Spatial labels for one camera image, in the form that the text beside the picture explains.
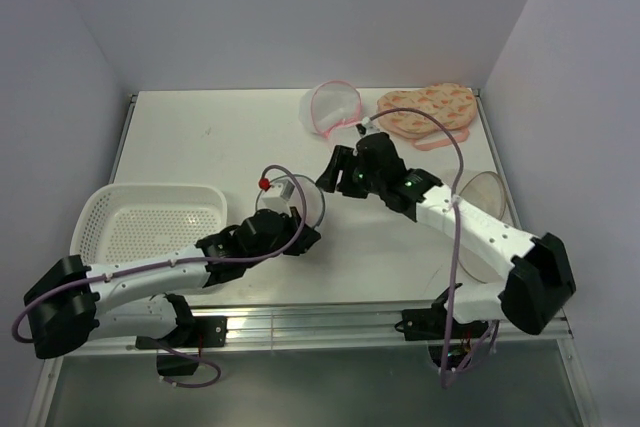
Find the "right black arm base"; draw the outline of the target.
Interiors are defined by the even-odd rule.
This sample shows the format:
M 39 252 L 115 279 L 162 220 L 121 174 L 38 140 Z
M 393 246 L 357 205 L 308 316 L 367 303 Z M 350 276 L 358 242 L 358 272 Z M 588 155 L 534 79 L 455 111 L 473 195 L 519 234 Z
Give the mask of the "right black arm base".
M 436 300 L 429 308 L 405 309 L 401 312 L 401 320 L 394 325 L 394 330 L 411 341 L 443 341 L 445 334 L 447 311 L 443 300 Z M 480 338 L 489 324 L 474 321 L 460 324 L 452 322 L 451 340 L 448 351 L 448 367 L 457 368 L 464 357 L 471 351 L 472 340 Z

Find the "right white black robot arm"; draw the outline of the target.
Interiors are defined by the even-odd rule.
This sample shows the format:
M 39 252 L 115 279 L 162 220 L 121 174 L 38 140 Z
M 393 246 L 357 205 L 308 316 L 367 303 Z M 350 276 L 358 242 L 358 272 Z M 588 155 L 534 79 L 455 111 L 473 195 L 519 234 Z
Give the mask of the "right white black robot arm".
M 455 196 L 440 178 L 409 169 L 390 137 L 375 133 L 355 147 L 337 146 L 316 181 L 326 193 L 378 196 L 390 210 L 431 227 L 482 259 L 499 279 L 454 284 L 426 311 L 423 336 L 444 339 L 506 320 L 529 335 L 540 334 L 576 291 L 564 243 L 536 237 Z

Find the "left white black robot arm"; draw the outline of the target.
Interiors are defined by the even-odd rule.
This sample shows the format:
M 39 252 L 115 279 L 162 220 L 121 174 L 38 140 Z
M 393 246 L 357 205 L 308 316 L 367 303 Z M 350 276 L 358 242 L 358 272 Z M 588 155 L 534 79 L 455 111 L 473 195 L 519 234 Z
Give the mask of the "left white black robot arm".
M 14 339 L 32 344 L 39 359 L 69 354 L 111 337 L 148 337 L 183 346 L 195 320 L 183 292 L 241 278 L 279 255 L 300 256 L 321 238 L 296 208 L 261 209 L 239 225 L 155 259 L 86 264 L 78 255 L 58 260 L 24 296 L 30 337 L 12 327 Z

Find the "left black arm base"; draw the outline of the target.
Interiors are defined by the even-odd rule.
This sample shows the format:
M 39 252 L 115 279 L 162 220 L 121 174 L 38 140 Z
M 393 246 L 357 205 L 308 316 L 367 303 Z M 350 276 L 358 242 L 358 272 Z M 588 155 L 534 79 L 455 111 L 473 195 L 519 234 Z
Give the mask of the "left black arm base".
M 204 388 L 217 383 L 221 368 L 204 358 L 207 348 L 221 348 L 225 345 L 228 319 L 225 316 L 197 316 L 190 327 L 179 328 L 177 334 L 156 340 L 137 337 L 137 350 L 156 350 L 156 371 L 162 382 L 180 388 Z M 201 366 L 214 371 L 208 381 L 188 383 L 183 380 L 192 377 Z

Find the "grey trimmed mesh laundry bag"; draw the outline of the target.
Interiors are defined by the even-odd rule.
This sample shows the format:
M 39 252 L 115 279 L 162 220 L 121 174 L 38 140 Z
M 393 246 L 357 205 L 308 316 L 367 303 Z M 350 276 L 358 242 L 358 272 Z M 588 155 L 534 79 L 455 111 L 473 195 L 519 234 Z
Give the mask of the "grey trimmed mesh laundry bag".
M 310 177 L 304 174 L 294 174 L 294 177 L 296 178 L 306 201 L 306 224 L 311 228 L 317 229 L 323 223 L 326 215 L 326 200 L 324 197 L 324 193 L 315 185 L 314 181 Z M 270 183 L 274 180 L 280 180 L 284 178 L 288 178 L 295 186 L 295 190 L 290 201 L 290 209 L 295 208 L 299 214 L 302 214 L 303 202 L 300 191 L 289 176 L 281 175 L 275 177 L 273 179 L 270 179 Z M 258 195 L 256 196 L 254 202 L 254 208 L 256 211 L 258 211 L 256 209 L 257 197 Z

